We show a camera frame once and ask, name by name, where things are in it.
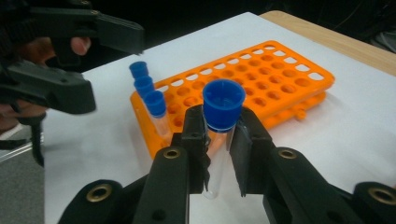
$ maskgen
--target blue cap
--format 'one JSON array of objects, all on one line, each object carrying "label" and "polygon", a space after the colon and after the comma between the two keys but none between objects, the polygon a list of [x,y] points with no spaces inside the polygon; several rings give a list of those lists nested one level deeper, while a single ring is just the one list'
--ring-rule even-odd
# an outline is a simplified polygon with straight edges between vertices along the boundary
[{"label": "blue cap", "polygon": [[134,87],[142,99],[144,99],[149,92],[154,91],[154,84],[152,83],[151,77],[140,77],[135,79]]},{"label": "blue cap", "polygon": [[161,91],[151,91],[144,98],[146,107],[150,115],[156,119],[160,119],[165,115],[166,104],[165,98]]},{"label": "blue cap", "polygon": [[129,65],[129,70],[131,70],[132,77],[146,77],[149,75],[148,66],[145,62],[136,62]]},{"label": "blue cap", "polygon": [[244,89],[229,79],[217,79],[204,87],[204,116],[210,130],[227,133],[238,121],[245,100]]}]

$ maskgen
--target white surface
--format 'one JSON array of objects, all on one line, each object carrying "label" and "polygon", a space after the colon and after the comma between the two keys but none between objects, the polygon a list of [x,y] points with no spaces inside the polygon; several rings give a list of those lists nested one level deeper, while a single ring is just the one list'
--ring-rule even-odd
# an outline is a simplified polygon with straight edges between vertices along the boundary
[{"label": "white surface", "polygon": [[[336,78],[328,98],[306,120],[292,119],[270,131],[275,144],[302,151],[330,183],[349,192],[362,181],[395,185],[396,78],[245,13],[85,74],[97,111],[71,116],[51,110],[44,122],[46,223],[56,223],[88,183],[113,179],[126,186],[149,171],[151,158],[129,102],[130,63],[146,61],[156,82],[266,40],[295,50]],[[228,167],[219,198],[191,196],[191,224],[267,223],[262,196],[240,198]]]}]

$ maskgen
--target orange tray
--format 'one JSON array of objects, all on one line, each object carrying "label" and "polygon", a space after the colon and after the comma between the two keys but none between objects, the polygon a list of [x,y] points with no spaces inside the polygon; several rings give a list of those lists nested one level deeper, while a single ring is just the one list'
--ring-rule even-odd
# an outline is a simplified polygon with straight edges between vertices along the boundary
[{"label": "orange tray", "polygon": [[[293,50],[275,41],[263,42],[154,83],[164,94],[172,132],[182,132],[186,110],[202,104],[205,84],[218,78],[236,81],[245,89],[243,106],[252,109],[266,129],[293,117],[305,119],[305,111],[320,104],[334,83],[331,73]],[[166,143],[156,134],[136,91],[130,100],[154,158]]]}]

